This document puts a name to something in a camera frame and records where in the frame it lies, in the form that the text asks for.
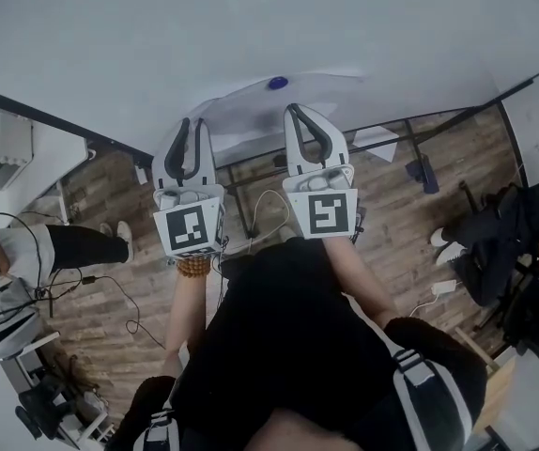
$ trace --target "person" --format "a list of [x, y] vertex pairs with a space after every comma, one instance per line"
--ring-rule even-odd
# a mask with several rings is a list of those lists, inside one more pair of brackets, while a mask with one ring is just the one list
[[[184, 272], [188, 261], [178, 262], [164, 364], [140, 385], [106, 451], [140, 449], [134, 443], [170, 393], [181, 449], [415, 449], [394, 391], [396, 364], [343, 292], [392, 341], [444, 365], [476, 421], [485, 365], [446, 333], [401, 317], [349, 239], [294, 237], [246, 263], [239, 272], [231, 266], [205, 330], [209, 265], [194, 266], [203, 275], [193, 276]], [[182, 369], [184, 343], [190, 361]]]
[[125, 263], [133, 259], [131, 230], [127, 223], [119, 222], [116, 237], [107, 224], [101, 225], [101, 230], [77, 225], [0, 229], [0, 278], [21, 278], [29, 287], [37, 288], [46, 284], [51, 272], [60, 269]]
[[[520, 256], [531, 254], [531, 268], [539, 275], [539, 184], [518, 189], [500, 217], [495, 205], [487, 205], [459, 223], [437, 229], [430, 241], [443, 248], [437, 265], [453, 262], [472, 299], [481, 306], [490, 305], [505, 291]], [[470, 252], [478, 243], [485, 244], [483, 269]]]

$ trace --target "person in white shirt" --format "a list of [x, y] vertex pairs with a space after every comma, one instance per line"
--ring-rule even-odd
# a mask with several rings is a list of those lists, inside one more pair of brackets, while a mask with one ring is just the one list
[[21, 278], [31, 288], [45, 285], [50, 274], [59, 269], [132, 259], [131, 229], [123, 221], [117, 226], [116, 237], [107, 224], [100, 226], [100, 232], [77, 225], [0, 229], [0, 278]]

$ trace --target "shoe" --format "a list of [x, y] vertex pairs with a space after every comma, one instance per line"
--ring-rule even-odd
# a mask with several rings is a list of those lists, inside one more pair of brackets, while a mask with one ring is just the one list
[[289, 225], [283, 225], [282, 227], [280, 227], [280, 229], [278, 230], [278, 235], [280, 236], [281, 242], [286, 242], [293, 237], [298, 237], [297, 233], [292, 230], [292, 227], [290, 227]]
[[113, 229], [106, 222], [103, 222], [101, 225], [99, 225], [99, 232], [100, 234], [104, 234], [107, 237], [113, 237]]
[[119, 221], [117, 224], [117, 236], [128, 244], [128, 258], [124, 261], [124, 264], [132, 262], [134, 260], [134, 246], [131, 240], [130, 225], [126, 221]]
[[445, 247], [439, 254], [437, 258], [437, 265], [441, 266], [445, 262], [451, 262], [456, 260], [459, 257], [462, 257], [468, 249], [466, 249], [459, 242], [451, 242], [447, 247]]
[[447, 245], [449, 242], [442, 238], [442, 231], [444, 230], [444, 227], [439, 227], [437, 230], [435, 230], [432, 233], [432, 236], [430, 236], [430, 243], [434, 245], [435, 247], [442, 247], [443, 245]]

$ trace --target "white paper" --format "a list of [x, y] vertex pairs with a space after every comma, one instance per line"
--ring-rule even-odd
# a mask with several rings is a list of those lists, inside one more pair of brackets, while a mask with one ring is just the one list
[[[380, 127], [370, 127], [369, 129], [361, 129], [355, 132], [355, 138], [353, 139], [353, 145], [355, 147], [369, 146], [370, 144], [376, 144], [378, 142], [384, 142], [385, 140], [391, 140], [398, 137], [394, 132]], [[370, 152], [380, 159], [384, 159], [387, 162], [392, 162], [394, 158], [394, 152], [397, 149], [396, 144], [389, 144], [388, 146], [370, 148], [366, 152]]]

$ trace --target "white t-shirt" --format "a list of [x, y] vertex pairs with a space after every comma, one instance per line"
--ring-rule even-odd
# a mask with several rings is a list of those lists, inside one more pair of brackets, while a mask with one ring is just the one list
[[[46, 225], [30, 226], [38, 240], [42, 268], [40, 284], [48, 281], [53, 270], [54, 248], [51, 234]], [[26, 228], [0, 229], [0, 245], [5, 250], [10, 262], [8, 273], [14, 277], [21, 277], [31, 288], [37, 288], [38, 283], [38, 256], [34, 238]]]

